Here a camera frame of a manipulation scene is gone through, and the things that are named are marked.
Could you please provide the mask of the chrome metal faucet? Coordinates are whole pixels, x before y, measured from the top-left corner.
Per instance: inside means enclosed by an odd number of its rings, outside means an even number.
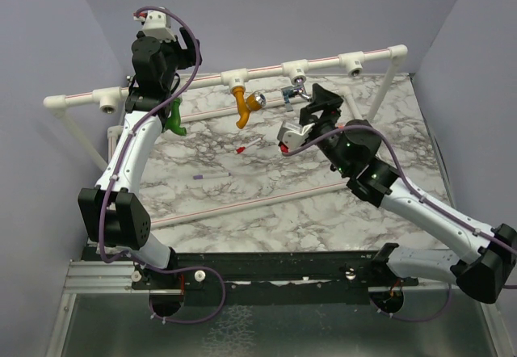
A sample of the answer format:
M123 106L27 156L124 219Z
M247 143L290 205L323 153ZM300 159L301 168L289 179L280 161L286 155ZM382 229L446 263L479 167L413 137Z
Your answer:
M307 103L312 102L312 95L305 89L305 77L296 77L292 80L292 85L286 86L281 90L284 106L287 112L293 111L291 99L299 97Z

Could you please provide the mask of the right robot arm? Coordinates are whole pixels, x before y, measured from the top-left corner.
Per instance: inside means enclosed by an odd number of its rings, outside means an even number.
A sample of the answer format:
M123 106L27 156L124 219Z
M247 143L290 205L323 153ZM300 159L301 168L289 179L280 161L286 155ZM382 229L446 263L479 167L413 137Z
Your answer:
M338 94L313 84L312 100L300 111L305 145L322 151L357 198L408 220L447 246L440 254L386 245L371 265L372 278L381 285L398 277L444 281L474 300L495 303L516 265L515 229L475 220L417 188L398 161L377 156L385 138L369 122L350 120L338 128L342 104Z

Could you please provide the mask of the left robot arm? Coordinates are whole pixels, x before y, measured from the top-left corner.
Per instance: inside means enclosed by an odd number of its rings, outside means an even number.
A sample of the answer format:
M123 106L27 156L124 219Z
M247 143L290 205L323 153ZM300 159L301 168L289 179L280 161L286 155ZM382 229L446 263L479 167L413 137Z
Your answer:
M137 33L132 43L135 76L125 101L120 141L95 186L81 189L78 195L88 237L99 244L102 260L111 263L128 256L145 264L161 288L173 286L179 276L175 252L152 234L150 216L138 194L155 141L167 120L179 120L178 72L196 69L202 61L199 41L185 27L179 31L184 45L176 39ZM118 254L107 256L108 247Z

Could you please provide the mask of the orange plastic faucet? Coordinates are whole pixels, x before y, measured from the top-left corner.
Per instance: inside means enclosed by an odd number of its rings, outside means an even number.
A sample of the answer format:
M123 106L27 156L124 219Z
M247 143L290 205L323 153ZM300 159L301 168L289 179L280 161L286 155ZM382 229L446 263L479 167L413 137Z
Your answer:
M230 92L235 98L237 113L239 115L239 120L236 122L236 126L239 129L243 129L249 121L250 114L255 111L261 111L266 106L266 97L259 91L254 91L250 95L246 96L246 89L244 86L235 86L230 90Z

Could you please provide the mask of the green plastic faucet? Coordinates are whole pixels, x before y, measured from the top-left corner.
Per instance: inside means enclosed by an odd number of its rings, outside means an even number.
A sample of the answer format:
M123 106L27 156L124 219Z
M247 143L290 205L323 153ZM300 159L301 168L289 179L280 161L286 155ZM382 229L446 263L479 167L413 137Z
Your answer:
M187 130L182 126L182 120L180 115L180 106L182 103L182 99L180 97L176 98L170 107L170 115L166 119L164 129L166 131L171 131L173 134L177 136L184 137L187 135Z

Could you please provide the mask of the red white marker pen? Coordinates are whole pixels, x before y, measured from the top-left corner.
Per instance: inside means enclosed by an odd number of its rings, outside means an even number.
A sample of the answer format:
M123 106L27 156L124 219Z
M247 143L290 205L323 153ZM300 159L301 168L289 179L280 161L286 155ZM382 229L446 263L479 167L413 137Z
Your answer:
M254 146L254 145L257 145L260 141L262 140L262 137L258 137L250 142L248 142L247 144L245 145L242 145L242 146L239 146L238 148L235 149L235 153L236 154L241 154L243 153L246 149Z

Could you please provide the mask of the purple white marker pen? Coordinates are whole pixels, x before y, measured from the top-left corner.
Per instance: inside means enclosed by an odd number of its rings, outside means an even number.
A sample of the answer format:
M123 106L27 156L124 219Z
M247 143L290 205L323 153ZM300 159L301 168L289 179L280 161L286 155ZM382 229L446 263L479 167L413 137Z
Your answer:
M221 172L221 173L211 173L211 174L196 174L196 175L193 175L192 178L194 180L202 180L202 179L228 178L230 176L231 176L230 172Z

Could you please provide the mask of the white PVC pipe frame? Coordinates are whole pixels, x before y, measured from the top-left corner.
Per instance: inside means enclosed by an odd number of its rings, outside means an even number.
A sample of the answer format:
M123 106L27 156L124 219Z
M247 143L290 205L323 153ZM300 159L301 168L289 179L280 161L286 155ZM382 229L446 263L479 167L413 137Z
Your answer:
M345 69L347 76L353 78L362 73L363 63L388 60L390 65L368 113L368 118L371 120L375 117L381 103L384 101L395 74L400 65L405 61L407 53L408 48L403 44L399 44L370 52L348 52L315 60L287 61L280 65L262 68L234 69L202 78L189 77L186 82L179 85L178 90L171 95L171 99L167 103L171 105L176 98L181 98L182 94L190 90L224 86L230 92L235 86L244 86L246 88L248 82L277 77L287 78L292 83L292 80L296 77L306 78L306 74L310 71L332 67ZM142 95L130 94L129 88L122 87L98 89L90 93L76 95L54 95L44 99L44 106L56 118L61 120L77 142L90 155L95 165L103 172L99 182L101 184L113 182L116 185L114 187L116 191L135 184L137 177L142 174L152 143L158 138L156 133L152 136L146 136L143 127L150 126L153 132L157 132L158 125L161 123L158 116L152 109L138 109L135 115L131 115L126 111L124 113L124 125L116 127L116 130L120 132L120 143L116 145L112 140L113 137L108 137L110 145L108 150L109 159L105 160L86 138L78 125L68 117L67 110L71 107L97 103L101 111L109 113L116 109L117 104L128 103L132 97L136 97L138 103L143 100ZM186 122L207 120L233 113L237 113L236 101L232 107L187 115L184 120Z

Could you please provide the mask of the black mounting rail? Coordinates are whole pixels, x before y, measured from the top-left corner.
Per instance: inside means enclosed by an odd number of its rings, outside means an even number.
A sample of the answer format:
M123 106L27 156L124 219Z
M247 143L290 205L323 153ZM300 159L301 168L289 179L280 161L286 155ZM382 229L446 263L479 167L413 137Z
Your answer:
M399 277L375 250L183 253L178 275L136 268L136 291L187 306L366 305L369 289L388 291Z

